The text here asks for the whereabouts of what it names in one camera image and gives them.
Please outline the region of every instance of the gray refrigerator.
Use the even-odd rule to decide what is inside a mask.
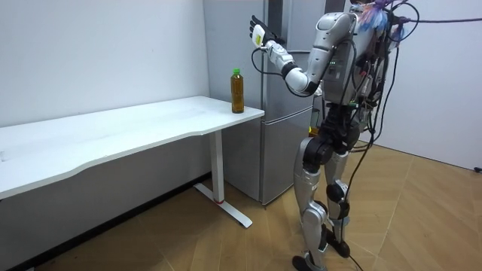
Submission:
[[[315,38],[315,25],[325,13],[320,0],[204,0],[210,95],[230,101],[230,76],[240,68],[245,105],[265,111],[252,120],[225,129],[224,178],[253,199],[268,204],[293,185],[294,159],[308,136],[313,98],[292,95],[283,79],[261,75],[251,61],[255,46],[249,37],[251,15],[286,38],[297,64],[305,69]],[[257,52],[257,67],[279,72]]]

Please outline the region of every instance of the wooden floor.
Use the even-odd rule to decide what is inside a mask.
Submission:
[[[36,270],[294,270],[304,243],[293,189],[266,209],[231,186],[226,198],[253,220],[249,229],[190,189]],[[482,175],[374,147],[351,206],[346,237],[365,271],[482,270]],[[356,270],[332,250],[326,260],[330,271]]]

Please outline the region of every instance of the robot elbow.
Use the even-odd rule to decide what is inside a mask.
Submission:
[[[308,77],[300,68],[294,68],[286,75],[286,83],[296,93],[314,94],[318,85],[308,82]]]

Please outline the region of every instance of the desk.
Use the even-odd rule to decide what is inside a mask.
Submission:
[[[213,191],[202,184],[195,188],[249,227],[251,220],[224,201],[221,130],[263,115],[254,108],[233,114],[229,102],[196,96],[0,128],[0,199],[100,163],[209,134]]]

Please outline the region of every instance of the robot leg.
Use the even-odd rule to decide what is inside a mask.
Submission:
[[[349,257],[350,249],[345,242],[345,226],[349,223],[348,185],[341,181],[345,170],[348,152],[333,153],[330,161],[325,165],[326,195],[328,198],[329,218],[333,225],[328,230],[327,241],[341,257]]]
[[[294,192],[300,209],[301,227],[308,252],[304,257],[293,257],[293,265],[299,271],[326,271],[324,254],[327,243],[325,222],[328,218],[327,208],[315,202],[313,196],[319,184],[320,170],[309,172],[303,168],[303,156],[311,139],[301,142],[294,167]]]

